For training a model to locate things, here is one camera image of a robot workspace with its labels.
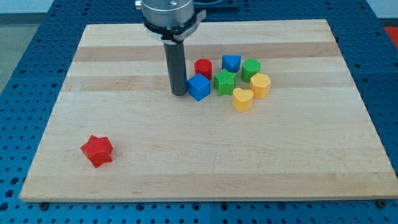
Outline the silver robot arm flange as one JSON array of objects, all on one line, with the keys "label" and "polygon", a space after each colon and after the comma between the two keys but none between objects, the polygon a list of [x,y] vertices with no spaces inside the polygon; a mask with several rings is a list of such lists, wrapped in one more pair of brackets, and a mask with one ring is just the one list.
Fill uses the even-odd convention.
[{"label": "silver robot arm flange", "polygon": [[206,18],[193,0],[136,0],[146,32],[165,44],[179,44],[191,36]]}]

